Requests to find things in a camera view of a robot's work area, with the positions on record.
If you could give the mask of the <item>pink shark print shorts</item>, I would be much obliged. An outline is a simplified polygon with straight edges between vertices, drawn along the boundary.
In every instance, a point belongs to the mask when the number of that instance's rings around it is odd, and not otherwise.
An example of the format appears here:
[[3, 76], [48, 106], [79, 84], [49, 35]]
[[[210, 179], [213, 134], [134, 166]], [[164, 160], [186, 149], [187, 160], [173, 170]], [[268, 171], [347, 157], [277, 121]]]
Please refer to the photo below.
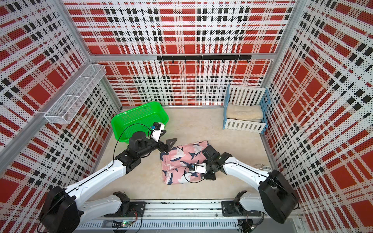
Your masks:
[[163, 182], [166, 185], [198, 183], [203, 177], [192, 171], [191, 165], [201, 164], [206, 158], [202, 151], [209, 142], [198, 141], [173, 147], [169, 152], [160, 154]]

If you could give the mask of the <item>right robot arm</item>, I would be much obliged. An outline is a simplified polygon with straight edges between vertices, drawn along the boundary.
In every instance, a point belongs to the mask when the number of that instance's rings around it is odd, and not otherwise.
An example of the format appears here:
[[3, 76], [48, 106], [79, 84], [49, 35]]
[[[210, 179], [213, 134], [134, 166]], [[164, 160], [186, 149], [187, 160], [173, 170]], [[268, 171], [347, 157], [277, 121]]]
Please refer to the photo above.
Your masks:
[[265, 212], [276, 222], [285, 223], [299, 206], [298, 194], [281, 172], [256, 169], [227, 152], [220, 154], [211, 145], [202, 153], [206, 158], [204, 163], [207, 174], [221, 171], [246, 182], [258, 191], [259, 201], [250, 198], [246, 192], [239, 196], [239, 207], [244, 210]]

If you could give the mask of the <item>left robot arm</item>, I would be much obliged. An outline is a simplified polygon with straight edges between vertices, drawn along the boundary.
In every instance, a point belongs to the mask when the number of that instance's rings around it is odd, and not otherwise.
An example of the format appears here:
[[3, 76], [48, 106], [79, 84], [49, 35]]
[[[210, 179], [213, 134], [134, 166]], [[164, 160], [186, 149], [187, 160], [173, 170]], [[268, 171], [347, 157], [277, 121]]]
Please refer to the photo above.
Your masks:
[[124, 216], [130, 212], [130, 199], [123, 192], [115, 192], [109, 197], [90, 201], [98, 191], [118, 178], [134, 170], [143, 158], [153, 151], [169, 152], [177, 139], [160, 141], [166, 130], [152, 130], [151, 136], [145, 132], [133, 133], [129, 145], [115, 156], [107, 166], [65, 188], [56, 186], [45, 199], [39, 224], [48, 233], [72, 233], [81, 223], [100, 216]]

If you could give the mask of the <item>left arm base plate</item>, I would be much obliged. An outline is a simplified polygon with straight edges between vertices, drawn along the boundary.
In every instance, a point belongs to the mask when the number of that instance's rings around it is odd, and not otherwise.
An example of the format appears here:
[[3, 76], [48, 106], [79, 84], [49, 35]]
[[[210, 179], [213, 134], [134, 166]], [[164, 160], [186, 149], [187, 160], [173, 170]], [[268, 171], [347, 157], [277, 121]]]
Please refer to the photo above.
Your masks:
[[119, 210], [113, 214], [107, 214], [105, 217], [143, 217], [146, 202], [125, 202]]

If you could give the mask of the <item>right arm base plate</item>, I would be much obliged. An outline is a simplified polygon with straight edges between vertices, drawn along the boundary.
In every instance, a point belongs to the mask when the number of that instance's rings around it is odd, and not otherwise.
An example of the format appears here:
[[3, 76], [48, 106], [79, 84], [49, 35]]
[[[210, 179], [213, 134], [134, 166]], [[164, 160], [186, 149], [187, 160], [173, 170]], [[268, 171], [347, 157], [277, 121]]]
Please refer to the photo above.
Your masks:
[[262, 216], [260, 211], [245, 210], [239, 202], [222, 201], [221, 202], [222, 215], [225, 217], [242, 216], [242, 217], [259, 217]]

